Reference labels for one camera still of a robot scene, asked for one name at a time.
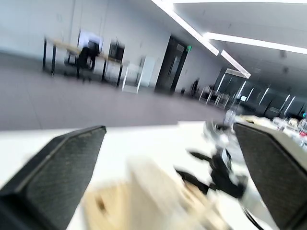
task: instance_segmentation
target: computer monitor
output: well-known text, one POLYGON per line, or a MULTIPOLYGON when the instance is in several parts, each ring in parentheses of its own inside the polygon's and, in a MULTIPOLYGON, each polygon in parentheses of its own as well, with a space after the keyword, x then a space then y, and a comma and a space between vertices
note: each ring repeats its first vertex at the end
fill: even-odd
POLYGON ((104 126, 78 130, 43 147, 0 190, 0 229, 66 229, 91 180, 105 133, 104 126))
POLYGON ((103 39, 92 32, 80 30, 78 37, 78 48, 82 49, 83 47, 88 47, 90 43, 99 44, 99 52, 101 52, 103 39))
POLYGON ((280 229, 307 229, 307 154, 285 133, 250 123, 234 130, 250 176, 280 229))

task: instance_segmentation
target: ceiling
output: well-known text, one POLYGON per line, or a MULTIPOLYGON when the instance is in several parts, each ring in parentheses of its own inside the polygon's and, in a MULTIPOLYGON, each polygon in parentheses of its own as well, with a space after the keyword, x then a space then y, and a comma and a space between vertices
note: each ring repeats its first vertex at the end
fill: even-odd
MULTIPOLYGON (((185 42, 206 49, 150 0, 129 1, 185 42)), ((176 3, 174 11, 200 34, 212 32, 307 48, 307 4, 176 3)), ((220 41, 211 43, 229 53, 251 74, 252 81, 307 95, 307 55, 286 52, 282 57, 276 49, 220 41)), ((220 55, 212 56, 235 69, 220 55)))

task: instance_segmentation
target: exit sign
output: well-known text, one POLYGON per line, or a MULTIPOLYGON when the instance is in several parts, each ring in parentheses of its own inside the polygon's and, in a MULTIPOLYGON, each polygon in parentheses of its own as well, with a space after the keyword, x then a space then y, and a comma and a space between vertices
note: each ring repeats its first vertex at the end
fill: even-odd
POLYGON ((187 52, 189 52, 192 49, 192 46, 187 46, 187 52))

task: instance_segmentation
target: metal desk leg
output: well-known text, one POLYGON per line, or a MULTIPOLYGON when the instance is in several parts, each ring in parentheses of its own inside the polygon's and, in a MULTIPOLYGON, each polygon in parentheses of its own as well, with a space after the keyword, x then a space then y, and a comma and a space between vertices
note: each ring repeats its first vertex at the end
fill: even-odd
POLYGON ((54 74, 54 68, 56 65, 56 51, 57 51, 57 47, 53 46, 53 52, 52 52, 52 64, 51 64, 51 74, 54 74))
POLYGON ((118 79, 117 79, 117 84, 116 87, 119 87, 119 83, 120 83, 120 76, 121 76, 121 72, 123 71, 123 65, 120 65, 120 69, 119 69, 119 75, 118 75, 118 79))
POLYGON ((106 60, 104 63, 104 70, 102 71, 101 81, 104 81, 106 77, 106 60))
MULTIPOLYGON (((201 91, 201 96, 202 96, 202 94, 203 94, 204 89, 205 89, 205 88, 203 88, 202 91, 201 91)), ((198 99, 199 101, 201 100, 201 96, 200 96, 200 98, 198 99)))
POLYGON ((47 40, 44 41, 43 69, 46 67, 47 40))
POLYGON ((212 94, 213 94, 213 91, 210 91, 209 96, 208 96, 207 101, 206 101, 206 104, 208 104, 208 101, 210 101, 212 94))

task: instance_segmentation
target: white wall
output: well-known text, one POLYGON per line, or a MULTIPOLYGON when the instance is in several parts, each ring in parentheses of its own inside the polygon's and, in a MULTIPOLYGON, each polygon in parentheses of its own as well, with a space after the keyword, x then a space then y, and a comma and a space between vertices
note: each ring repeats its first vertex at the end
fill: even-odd
MULTIPOLYGON (((156 84, 170 32, 123 0, 0 0, 0 51, 41 59, 44 36, 77 45, 79 29, 94 32, 104 39, 103 52, 110 42, 125 45, 123 61, 138 65, 142 56, 156 60, 150 86, 156 84)), ((52 47, 47 48, 51 59, 52 47)), ((65 50, 57 50, 63 63, 65 50)), ((214 83, 219 67, 198 47, 188 53, 177 89, 188 88, 200 77, 200 85, 214 83)), ((103 62, 95 69, 102 71, 103 62)), ((116 76, 118 65, 108 65, 116 76)))
POLYGON ((185 88, 186 93, 188 93, 192 83, 197 78, 200 78, 198 84, 200 90, 206 85, 214 85, 221 68, 222 65, 218 62, 216 56, 208 50, 193 47, 188 52, 176 86, 176 91, 179 92, 182 88, 185 88))

